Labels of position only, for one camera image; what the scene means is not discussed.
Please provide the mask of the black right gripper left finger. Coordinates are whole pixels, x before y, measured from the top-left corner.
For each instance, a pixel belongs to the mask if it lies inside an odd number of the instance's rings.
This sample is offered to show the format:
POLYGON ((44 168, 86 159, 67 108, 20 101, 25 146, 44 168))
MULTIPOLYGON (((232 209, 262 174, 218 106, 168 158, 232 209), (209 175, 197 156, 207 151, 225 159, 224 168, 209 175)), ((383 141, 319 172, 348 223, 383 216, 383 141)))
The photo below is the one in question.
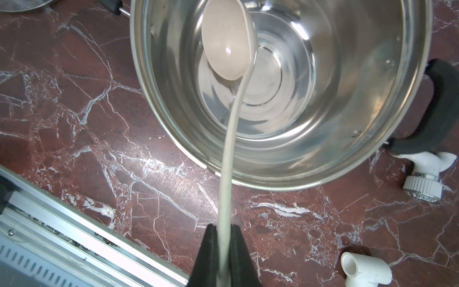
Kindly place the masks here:
POLYGON ((216 226, 206 227, 191 276, 186 287, 216 287, 219 249, 216 226))

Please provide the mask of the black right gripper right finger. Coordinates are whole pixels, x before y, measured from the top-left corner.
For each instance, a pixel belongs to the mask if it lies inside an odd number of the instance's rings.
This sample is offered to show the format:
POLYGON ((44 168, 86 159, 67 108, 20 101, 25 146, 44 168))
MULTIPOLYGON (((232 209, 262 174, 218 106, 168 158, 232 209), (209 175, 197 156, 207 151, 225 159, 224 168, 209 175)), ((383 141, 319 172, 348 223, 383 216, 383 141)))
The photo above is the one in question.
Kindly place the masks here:
POLYGON ((241 229, 237 225, 231 226, 229 269, 232 287, 262 287, 241 229))

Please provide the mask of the beige plastic ladle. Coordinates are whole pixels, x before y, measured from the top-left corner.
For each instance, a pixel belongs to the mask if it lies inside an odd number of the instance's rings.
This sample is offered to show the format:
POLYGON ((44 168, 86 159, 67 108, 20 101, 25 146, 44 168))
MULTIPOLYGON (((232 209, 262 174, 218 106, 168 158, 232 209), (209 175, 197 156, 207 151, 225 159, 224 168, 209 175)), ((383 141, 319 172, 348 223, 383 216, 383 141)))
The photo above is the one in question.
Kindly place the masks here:
POLYGON ((239 86, 228 104, 227 130, 222 154, 218 203, 218 271, 216 284, 231 286, 231 198, 235 139, 243 98, 251 80, 258 51, 258 36, 252 16, 242 1, 208 1, 202 20, 205 55, 213 71, 239 86))

